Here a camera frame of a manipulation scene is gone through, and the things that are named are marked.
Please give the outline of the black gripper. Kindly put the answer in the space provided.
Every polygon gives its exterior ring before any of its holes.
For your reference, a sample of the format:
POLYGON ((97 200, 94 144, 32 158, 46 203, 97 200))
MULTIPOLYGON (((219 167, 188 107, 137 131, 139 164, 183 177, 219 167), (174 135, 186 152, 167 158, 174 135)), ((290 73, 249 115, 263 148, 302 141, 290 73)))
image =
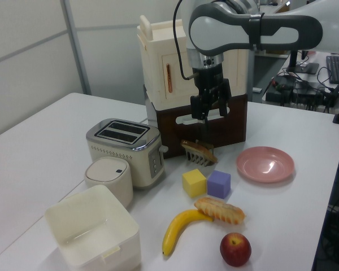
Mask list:
POLYGON ((198 75, 194 78, 194 84, 199 94, 190 97, 192 118, 205 120, 212 107, 212 94, 209 89, 218 87, 219 115, 226 117, 228 101, 232 97, 229 80, 223 77, 222 64, 210 68, 192 68, 198 75))

